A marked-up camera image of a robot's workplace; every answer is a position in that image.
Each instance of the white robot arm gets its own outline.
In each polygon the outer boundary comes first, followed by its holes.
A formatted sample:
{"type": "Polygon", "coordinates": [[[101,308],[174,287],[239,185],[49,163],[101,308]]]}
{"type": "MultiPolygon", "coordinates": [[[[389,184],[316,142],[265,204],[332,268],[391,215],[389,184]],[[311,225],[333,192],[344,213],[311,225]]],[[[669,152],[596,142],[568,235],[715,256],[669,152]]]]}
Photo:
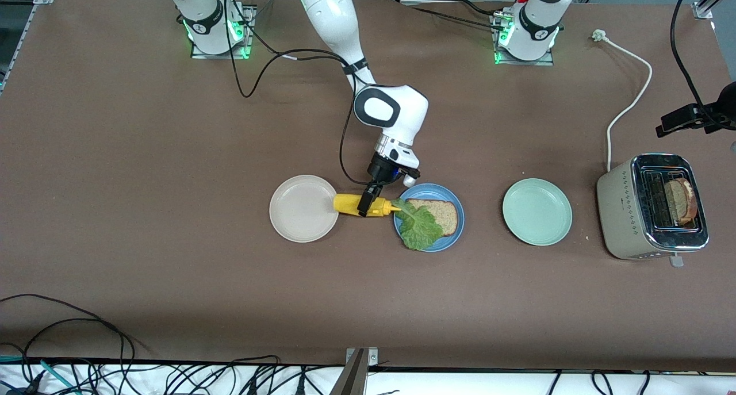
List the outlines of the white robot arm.
{"type": "Polygon", "coordinates": [[[413,186],[420,176],[419,160],[412,144],[424,122],[429,102],[412,86],[376,84],[363,55],[352,0],[301,1],[320,38],[349,63],[343,70],[350,85],[355,86],[355,116],[365,125],[383,129],[368,167],[371,183],[366,186],[358,205],[358,213],[365,217],[384,185],[403,175],[404,185],[413,186]]]}
{"type": "MultiPolygon", "coordinates": [[[[197,47],[213,54],[229,50],[225,34],[231,25],[221,17],[221,0],[174,2],[184,16],[191,39],[197,47]]],[[[358,17],[355,15],[352,0],[301,2],[320,38],[349,64],[343,71],[350,86],[354,86],[355,116],[365,125],[383,129],[368,167],[371,182],[366,186],[358,206],[359,214],[365,217],[384,185],[404,177],[404,185],[413,186],[420,176],[419,160],[412,151],[412,144],[424,122],[429,102],[412,86],[376,84],[363,55],[358,17]]],[[[229,8],[235,8],[234,4],[228,2],[229,8]]],[[[228,18],[237,20],[234,15],[229,15],[228,18]]]]}
{"type": "Polygon", "coordinates": [[[228,20],[238,20],[235,3],[228,2],[228,15],[224,16],[224,0],[174,0],[174,4],[182,13],[184,26],[189,39],[207,54],[218,55],[229,50],[228,37],[231,43],[237,44],[244,38],[242,28],[228,20]]]}
{"type": "Polygon", "coordinates": [[[504,8],[512,24],[499,44],[517,59],[536,60],[554,45],[562,15],[573,0],[528,0],[504,8]]]}

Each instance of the blue plate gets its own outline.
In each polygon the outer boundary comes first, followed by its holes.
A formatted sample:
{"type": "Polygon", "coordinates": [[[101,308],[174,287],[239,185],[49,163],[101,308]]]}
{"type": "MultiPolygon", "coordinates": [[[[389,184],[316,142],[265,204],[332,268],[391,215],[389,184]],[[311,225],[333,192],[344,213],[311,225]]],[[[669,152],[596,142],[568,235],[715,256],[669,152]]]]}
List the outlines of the blue plate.
{"type": "MultiPolygon", "coordinates": [[[[412,186],[412,188],[404,191],[404,193],[401,194],[400,198],[402,200],[414,198],[417,200],[450,201],[451,203],[455,204],[455,209],[457,209],[458,212],[458,228],[457,230],[455,230],[455,233],[453,233],[453,235],[451,235],[450,237],[440,237],[439,240],[435,241],[432,246],[422,251],[426,251],[428,253],[442,251],[452,244],[455,244],[455,241],[460,238],[460,235],[462,234],[462,228],[465,226],[465,212],[462,209],[460,200],[458,200],[457,196],[455,196],[452,191],[448,190],[442,185],[437,185],[436,183],[420,183],[419,185],[412,186]]],[[[400,220],[399,217],[394,214],[394,227],[396,227],[397,233],[399,232],[399,227],[401,227],[401,223],[402,220],[400,220]]]]}

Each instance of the yellow squeeze bottle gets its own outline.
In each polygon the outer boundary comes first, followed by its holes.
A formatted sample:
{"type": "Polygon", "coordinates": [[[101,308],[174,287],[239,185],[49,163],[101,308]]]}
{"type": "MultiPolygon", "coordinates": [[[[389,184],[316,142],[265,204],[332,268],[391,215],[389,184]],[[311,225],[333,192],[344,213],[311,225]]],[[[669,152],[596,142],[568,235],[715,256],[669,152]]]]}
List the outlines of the yellow squeeze bottle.
{"type": "MultiPolygon", "coordinates": [[[[338,194],[335,195],[335,199],[332,201],[332,206],[337,212],[358,215],[358,204],[360,201],[361,196],[358,194],[338,194]]],[[[401,209],[392,206],[391,201],[386,198],[378,197],[373,201],[370,208],[368,208],[368,214],[366,216],[383,217],[384,215],[391,214],[391,211],[401,211],[401,209]]]]}

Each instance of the bread slice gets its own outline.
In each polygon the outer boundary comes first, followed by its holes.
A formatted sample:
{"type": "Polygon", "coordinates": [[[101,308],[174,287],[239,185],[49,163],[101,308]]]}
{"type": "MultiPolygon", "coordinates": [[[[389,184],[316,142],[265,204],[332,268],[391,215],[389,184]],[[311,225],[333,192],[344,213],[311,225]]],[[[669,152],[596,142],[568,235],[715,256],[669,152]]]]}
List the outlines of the bread slice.
{"type": "Polygon", "coordinates": [[[458,229],[458,210],[455,208],[455,204],[450,201],[410,198],[407,202],[416,208],[426,206],[429,212],[434,215],[434,219],[439,226],[442,227],[442,237],[449,237],[458,229]]]}
{"type": "Polygon", "coordinates": [[[665,183],[665,195],[670,214],[677,225],[685,225],[697,215],[697,200],[691,183],[685,178],[676,178],[665,183]]]}

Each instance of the power plug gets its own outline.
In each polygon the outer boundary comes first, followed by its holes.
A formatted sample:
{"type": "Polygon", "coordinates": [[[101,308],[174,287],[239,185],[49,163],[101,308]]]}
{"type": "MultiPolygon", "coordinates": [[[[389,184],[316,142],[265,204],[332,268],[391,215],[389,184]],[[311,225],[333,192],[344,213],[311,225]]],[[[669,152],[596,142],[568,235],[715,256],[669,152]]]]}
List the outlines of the power plug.
{"type": "Polygon", "coordinates": [[[591,38],[593,39],[593,41],[596,41],[596,42],[601,41],[601,40],[608,41],[608,38],[605,36],[605,30],[600,30],[600,29],[597,29],[596,31],[594,31],[593,34],[591,35],[591,38]]]}

